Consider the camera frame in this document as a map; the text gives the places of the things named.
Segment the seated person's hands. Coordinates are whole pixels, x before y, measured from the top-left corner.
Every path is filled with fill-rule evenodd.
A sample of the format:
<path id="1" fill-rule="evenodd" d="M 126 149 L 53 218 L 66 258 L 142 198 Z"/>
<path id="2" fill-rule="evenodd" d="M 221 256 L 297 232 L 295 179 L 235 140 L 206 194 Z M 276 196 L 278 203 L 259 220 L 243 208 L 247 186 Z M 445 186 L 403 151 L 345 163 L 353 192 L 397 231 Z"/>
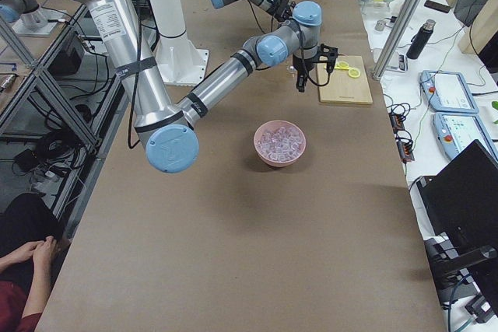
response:
<path id="1" fill-rule="evenodd" d="M 10 264 L 33 260 L 35 272 L 49 271 L 51 263 L 58 254 L 58 242 L 53 236 L 45 240 L 28 242 L 7 255 Z"/>

